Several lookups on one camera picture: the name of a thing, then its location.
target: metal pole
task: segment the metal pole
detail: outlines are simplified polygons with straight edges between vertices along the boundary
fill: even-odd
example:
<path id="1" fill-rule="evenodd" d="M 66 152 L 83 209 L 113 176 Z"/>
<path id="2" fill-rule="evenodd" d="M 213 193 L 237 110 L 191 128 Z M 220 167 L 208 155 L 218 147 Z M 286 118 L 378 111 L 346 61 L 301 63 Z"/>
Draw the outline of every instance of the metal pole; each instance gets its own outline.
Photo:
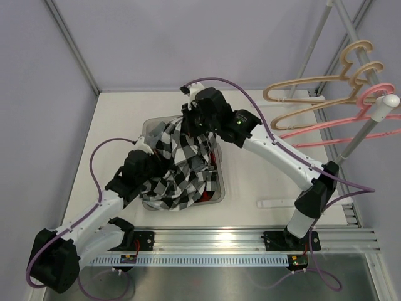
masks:
<path id="1" fill-rule="evenodd" d="M 359 36 L 355 28 L 353 27 L 350 16 L 348 15 L 344 3 L 342 0 L 335 0 L 334 4 L 337 8 L 338 14 L 340 15 L 341 20 L 345 26 L 348 37 L 351 42 L 356 42 L 359 40 Z M 370 62 L 368 54 L 365 49 L 360 48 L 357 50 L 357 58 L 361 65 L 367 64 Z M 365 72 L 365 76 L 369 82 L 370 86 L 379 84 L 379 80 L 376 74 L 376 71 L 370 70 Z M 383 93 L 375 93 L 376 97 L 383 95 Z M 335 159 L 335 162 L 338 165 L 344 163 L 344 161 L 351 155 L 351 153 L 360 145 L 360 143 L 365 139 L 365 137 L 373 130 L 373 128 L 378 124 L 378 122 L 369 119 L 365 125 L 359 130 L 356 136 L 352 139 L 352 141 L 347 145 L 345 150 Z"/>
<path id="2" fill-rule="evenodd" d="M 83 59 L 78 47 L 76 46 L 76 43 L 74 42 L 73 37 L 70 31 L 68 30 L 63 17 L 60 14 L 60 10 L 58 9 L 57 5 L 53 0 L 43 0 L 43 1 L 45 5 L 48 7 L 53 19 L 57 24 L 57 27 L 59 28 L 61 34 L 63 35 L 65 41 L 67 42 L 68 47 L 70 47 L 70 50 L 83 73 L 83 76 L 86 78 L 86 80 L 92 87 L 92 90 L 95 93 L 95 95 L 99 96 L 100 93 L 99 86 L 96 83 L 95 78 L 93 77 L 91 71 L 89 70 L 88 65 Z"/>
<path id="3" fill-rule="evenodd" d="M 313 50 L 314 50 L 314 48 L 316 46 L 316 43 L 317 43 L 317 41 L 319 39 L 321 31 L 322 31 L 323 27 L 326 24 L 328 15 L 330 14 L 330 11 L 331 11 L 332 7 L 333 7 L 333 0 L 327 0 L 325 10 L 323 11 L 323 14 L 321 15 L 321 18 L 320 18 L 319 23 L 318 23 L 318 27 L 316 28 L 315 33 L 313 34 L 311 43 L 309 44 L 308 50 L 306 51 L 305 57 L 304 57 L 304 59 L 302 61 L 301 68 L 299 69 L 299 71 L 298 71 L 298 73 L 296 75 L 297 79 L 301 78 L 303 73 L 305 72 L 306 66 L 307 66 L 307 64 L 309 62 L 309 59 L 311 58 L 312 52 L 313 52 Z M 289 91 L 288 98 L 292 98 L 294 96 L 295 90 L 296 90 L 296 85 L 293 85 L 291 87 L 291 90 Z"/>
<path id="4" fill-rule="evenodd" d="M 355 30 L 355 28 L 353 27 L 352 21 L 345 9 L 343 1 L 342 0 L 334 0 L 334 5 L 337 8 L 337 11 L 338 11 L 338 14 L 340 15 L 341 20 L 343 21 L 346 32 L 348 33 L 348 37 L 350 38 L 350 41 L 352 43 L 359 41 L 358 33 Z M 359 63 L 361 64 L 361 66 L 370 62 L 369 57 L 368 57 L 365 49 L 363 49 L 363 48 L 360 48 L 357 50 L 357 58 L 358 58 Z M 365 72 L 365 76 L 371 86 L 374 86 L 374 85 L 377 85 L 380 83 L 376 72 L 373 70 Z"/>
<path id="5" fill-rule="evenodd" d="M 371 6 L 374 2 L 375 2 L 375 0 L 364 0 L 361 3 L 361 5 L 358 9 L 358 12 L 355 14 L 355 17 L 352 20 L 352 24 L 354 25 L 356 30 L 362 24 L 362 21 L 367 16 L 369 9 L 371 8 Z M 333 58 L 330 61 L 330 64 L 327 67 L 325 76 L 334 74 L 335 70 L 337 69 L 338 65 L 340 64 L 339 58 L 340 58 L 341 52 L 344 50 L 344 48 L 349 43 L 350 43 L 350 39 L 349 39 L 348 35 L 345 34 L 340 45 L 338 46 L 338 48 L 336 50 L 336 53 L 334 54 Z M 316 94 L 321 95 L 323 93 L 323 90 L 326 88 L 327 84 L 328 84 L 328 82 L 320 82 L 319 85 L 315 88 Z"/>
<path id="6" fill-rule="evenodd" d="M 365 139 L 365 137 L 373 130 L 378 124 L 377 121 L 369 119 L 363 127 L 359 130 L 357 135 L 346 146 L 345 150 L 334 160 L 339 166 L 350 156 L 350 154 L 358 147 L 358 145 Z"/>

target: gray wall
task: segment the gray wall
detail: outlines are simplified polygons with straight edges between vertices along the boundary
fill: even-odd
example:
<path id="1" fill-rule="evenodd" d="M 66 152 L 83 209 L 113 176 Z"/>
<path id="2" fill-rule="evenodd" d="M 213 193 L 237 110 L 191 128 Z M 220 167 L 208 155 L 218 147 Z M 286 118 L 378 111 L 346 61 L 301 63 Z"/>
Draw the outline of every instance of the gray wall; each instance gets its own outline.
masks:
<path id="1" fill-rule="evenodd" d="M 399 0 L 376 1 L 364 21 L 359 35 L 373 42 L 375 49 L 371 60 L 381 61 L 385 70 L 379 74 L 381 82 L 391 82 L 396 93 L 401 87 L 401 2 Z M 348 95 L 346 85 L 328 85 L 326 98 L 334 99 Z M 348 106 L 337 106 L 327 110 L 330 119 L 348 117 L 356 112 Z M 334 128 L 336 137 L 352 136 L 361 124 Z M 397 122 L 384 121 L 378 131 L 395 130 Z M 385 137 L 363 142 L 344 166 L 348 179 L 374 187 L 374 194 L 357 197 L 357 206 L 362 214 L 363 225 L 375 229 L 384 258 L 392 277 L 398 297 L 401 298 L 400 261 L 400 169 L 401 136 Z"/>
<path id="2" fill-rule="evenodd" d="M 100 88 L 178 89 L 206 76 L 246 88 L 294 77 L 326 0 L 56 0 Z M 344 1 L 353 16 L 362 0 Z M 344 30 L 335 12 L 306 75 Z"/>
<path id="3" fill-rule="evenodd" d="M 61 221 L 96 98 L 42 1 L 1 1 L 0 49 L 0 299 L 24 300 L 34 236 Z"/>

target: white table surface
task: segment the white table surface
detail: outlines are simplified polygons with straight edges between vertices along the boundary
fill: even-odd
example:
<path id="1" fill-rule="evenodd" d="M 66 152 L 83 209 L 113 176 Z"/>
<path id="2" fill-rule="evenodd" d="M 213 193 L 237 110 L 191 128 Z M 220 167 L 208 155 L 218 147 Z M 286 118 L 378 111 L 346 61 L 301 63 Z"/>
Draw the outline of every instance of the white table surface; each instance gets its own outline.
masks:
<path id="1" fill-rule="evenodd" d="M 234 110 L 244 108 L 256 114 L 246 98 L 239 92 L 225 91 L 223 93 Z M 275 93 L 284 95 L 284 92 L 280 91 Z M 300 97 L 308 97 L 306 92 L 297 91 L 297 93 Z M 250 91 L 249 94 L 255 100 L 263 100 L 262 91 Z M 181 105 L 186 101 L 187 97 L 180 92 L 101 93 L 75 178 L 65 221 L 72 219 L 97 199 L 96 188 L 89 173 L 89 158 L 99 143 L 112 137 L 136 140 L 142 133 L 142 125 L 146 120 L 180 115 Z M 273 104 L 262 108 L 262 111 L 267 120 L 272 120 L 294 108 L 294 105 Z M 315 116 L 310 112 L 295 117 L 291 122 L 315 121 Z M 312 140 L 321 140 L 318 131 L 288 139 L 288 142 L 300 143 Z M 299 188 L 285 174 L 257 155 L 223 141 L 220 141 L 220 146 L 226 189 L 226 196 L 220 203 L 193 206 L 179 212 L 149 211 L 142 206 L 139 199 L 136 199 L 118 216 L 136 227 L 286 225 L 293 214 L 294 207 L 258 209 L 256 202 L 266 199 L 295 199 L 300 193 Z M 131 149 L 132 146 L 128 142 L 121 141 L 104 145 L 97 152 L 94 159 L 94 171 L 102 187 L 123 164 Z M 323 147 L 302 149 L 302 151 L 321 162 L 328 160 Z M 331 226 L 346 224 L 341 205 L 328 209 L 318 224 Z"/>

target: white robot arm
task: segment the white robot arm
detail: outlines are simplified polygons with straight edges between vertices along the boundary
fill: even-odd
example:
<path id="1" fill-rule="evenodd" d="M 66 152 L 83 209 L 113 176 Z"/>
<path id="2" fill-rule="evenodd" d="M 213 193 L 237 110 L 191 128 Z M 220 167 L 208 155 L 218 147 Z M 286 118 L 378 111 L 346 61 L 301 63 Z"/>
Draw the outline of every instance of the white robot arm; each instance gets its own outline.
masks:
<path id="1" fill-rule="evenodd" d="M 306 232 L 315 219 L 320 217 L 336 183 L 300 164 L 279 148 L 277 142 L 313 166 L 333 175 L 338 172 L 338 166 L 334 163 L 331 163 L 332 166 L 323 165 L 275 135 L 271 139 L 256 116 L 246 110 L 232 111 L 222 93 L 214 88 L 204 88 L 197 83 L 189 87 L 187 93 L 190 101 L 182 107 L 183 131 L 193 137 L 205 132 L 214 132 L 224 141 L 234 143 L 266 159 L 289 176 L 302 190 L 296 202 L 295 213 L 283 231 L 283 241 L 288 246 L 287 250 L 299 250 L 299 245 L 302 249 Z M 30 261 L 38 253 L 39 257 L 31 269 L 28 269 L 29 274 L 56 292 L 62 293 L 73 284 L 79 271 L 97 255 L 116 247 L 120 250 L 132 247 L 135 235 L 133 226 L 114 217 L 139 194 L 141 185 L 147 179 L 163 176 L 167 172 L 167 165 L 168 162 L 155 155 L 143 141 L 139 141 L 128 154 L 124 165 L 106 185 L 101 199 L 94 203 L 97 208 L 91 215 L 88 216 L 88 213 L 93 210 L 93 206 L 55 230 L 44 229 L 38 233 Z M 84 216 L 87 218 L 77 224 Z M 43 249 L 47 242 L 65 231 L 66 234 L 47 249 Z"/>

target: checkered cloth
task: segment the checkered cloth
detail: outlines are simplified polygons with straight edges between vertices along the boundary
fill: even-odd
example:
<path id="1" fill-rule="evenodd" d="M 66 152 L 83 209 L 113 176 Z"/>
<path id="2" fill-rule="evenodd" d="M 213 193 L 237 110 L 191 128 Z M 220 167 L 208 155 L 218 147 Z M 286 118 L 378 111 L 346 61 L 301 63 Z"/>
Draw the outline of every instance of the checkered cloth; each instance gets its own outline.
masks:
<path id="1" fill-rule="evenodd" d="M 183 210 L 206 191 L 217 190 L 217 170 L 210 153 L 216 147 L 213 133 L 191 138 L 181 132 L 182 117 L 161 122 L 145 136 L 145 143 L 170 161 L 164 177 L 143 184 L 140 199 L 158 210 Z"/>

